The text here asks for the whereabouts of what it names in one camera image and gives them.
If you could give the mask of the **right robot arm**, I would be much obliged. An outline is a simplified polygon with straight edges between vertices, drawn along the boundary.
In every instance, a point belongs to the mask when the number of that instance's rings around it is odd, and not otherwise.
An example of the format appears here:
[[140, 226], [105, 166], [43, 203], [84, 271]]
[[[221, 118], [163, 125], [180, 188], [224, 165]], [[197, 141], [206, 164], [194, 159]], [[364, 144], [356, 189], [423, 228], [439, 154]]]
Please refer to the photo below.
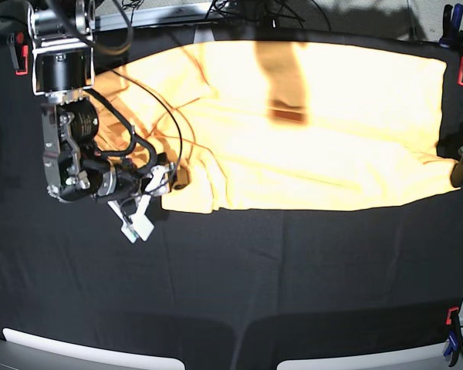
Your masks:
[[[188, 184], [179, 161], [138, 135], [134, 126], [94, 87], [94, 56], [124, 54], [133, 41], [128, 22], [121, 45], [94, 39], [95, 1], [45, 1], [29, 5], [32, 91], [42, 104], [43, 168], [48, 194], [63, 203], [92, 197], [127, 208], [144, 196], [161, 197]], [[93, 102], [108, 110], [128, 132], [123, 149], [103, 150], [95, 142], [100, 118]]]

